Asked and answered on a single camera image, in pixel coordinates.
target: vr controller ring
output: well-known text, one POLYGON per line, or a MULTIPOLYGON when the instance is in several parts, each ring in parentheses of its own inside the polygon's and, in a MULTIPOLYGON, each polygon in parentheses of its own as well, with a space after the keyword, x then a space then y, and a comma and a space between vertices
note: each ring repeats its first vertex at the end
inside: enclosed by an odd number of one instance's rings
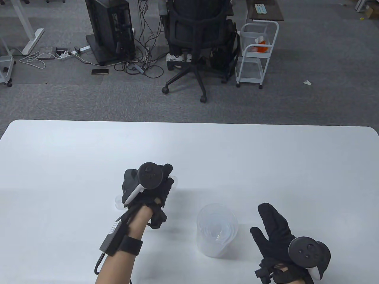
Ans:
POLYGON ((317 241, 309 237, 298 237, 288 247, 291 260, 302 267, 312 268, 319 264, 323 251, 317 241))
POLYGON ((145 189, 154 189, 162 182, 163 171, 157 164, 147 162, 139 167, 137 177, 139 183, 145 189))

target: white cable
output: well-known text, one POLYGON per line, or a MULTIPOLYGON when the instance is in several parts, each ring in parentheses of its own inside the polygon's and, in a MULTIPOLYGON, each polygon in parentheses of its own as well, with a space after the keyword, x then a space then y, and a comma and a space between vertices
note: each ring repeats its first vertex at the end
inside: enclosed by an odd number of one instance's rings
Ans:
POLYGON ((52 54, 52 53, 50 53, 50 52, 44 52, 44 53, 41 53, 41 54, 38 54, 39 53, 39 51, 37 51, 37 52, 34 52, 34 53, 32 53, 32 54, 30 54, 30 55, 28 55, 28 56, 25 56, 24 58, 21 58, 20 60, 19 60, 19 62, 20 63, 23 63, 23 64, 26 64, 26 65, 30 65, 30 66, 33 66, 33 67, 36 67, 36 68, 38 68, 38 69, 45 69, 46 68, 46 64, 45 64, 45 62, 43 62, 42 60, 40 60, 40 59, 38 59, 38 57, 40 57, 41 55, 43 55, 43 54, 50 54, 50 55, 52 55, 52 56, 54 56, 56 59, 62 59, 62 58, 60 58, 60 57, 56 57, 54 54, 52 54), (42 64, 43 64, 43 67, 39 67, 39 66, 37 66, 37 65, 34 65, 34 64, 31 64, 31 62, 33 62, 33 61, 38 61, 38 62, 41 62, 42 64))
POLYGON ((92 65, 94 65, 94 66, 100 66, 100 67, 114 66, 114 65, 117 65, 117 64, 120 64, 120 63, 123 62, 123 61, 120 61, 120 62, 118 62, 118 63, 114 63, 114 64, 110 64, 110 65, 98 65, 98 64, 95 64, 95 63, 92 63, 92 62, 86 61, 86 60, 84 60, 83 58, 81 58, 80 56, 78 56, 78 55, 76 55, 76 54, 74 54, 74 53, 72 53, 72 55, 74 55, 75 57, 77 57, 81 62, 84 62, 84 63, 87 63, 87 64, 92 64, 92 65))

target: remote control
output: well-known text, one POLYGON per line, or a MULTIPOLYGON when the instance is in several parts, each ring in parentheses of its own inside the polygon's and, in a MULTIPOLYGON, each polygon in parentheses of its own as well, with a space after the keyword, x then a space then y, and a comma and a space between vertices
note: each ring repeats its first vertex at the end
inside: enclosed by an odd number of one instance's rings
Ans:
POLYGON ((254 6, 258 14, 267 14, 264 4, 254 4, 254 6))

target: black bag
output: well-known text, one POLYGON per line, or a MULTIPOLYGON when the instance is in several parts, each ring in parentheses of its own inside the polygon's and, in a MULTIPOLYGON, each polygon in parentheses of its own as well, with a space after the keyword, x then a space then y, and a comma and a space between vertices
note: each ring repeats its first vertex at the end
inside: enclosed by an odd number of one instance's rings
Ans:
POLYGON ((240 36, 237 33, 236 24, 231 19, 227 20, 226 24, 226 38, 225 45, 213 48, 210 55, 211 67, 225 72, 227 78, 233 75, 234 68, 238 61, 238 54, 240 53, 240 36), (237 38, 237 48, 234 48, 234 42, 237 38))

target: label sticker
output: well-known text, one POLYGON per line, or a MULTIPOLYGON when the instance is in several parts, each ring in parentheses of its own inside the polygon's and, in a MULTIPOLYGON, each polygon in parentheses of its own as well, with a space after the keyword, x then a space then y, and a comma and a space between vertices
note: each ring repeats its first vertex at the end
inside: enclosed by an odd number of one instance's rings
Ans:
POLYGON ((117 228, 118 223, 120 223, 120 222, 121 222, 121 220, 118 220, 117 222, 114 222, 114 223, 113 223, 111 229, 110 229, 109 232, 108 232, 108 235, 114 233, 114 231, 115 231, 116 228, 117 228))

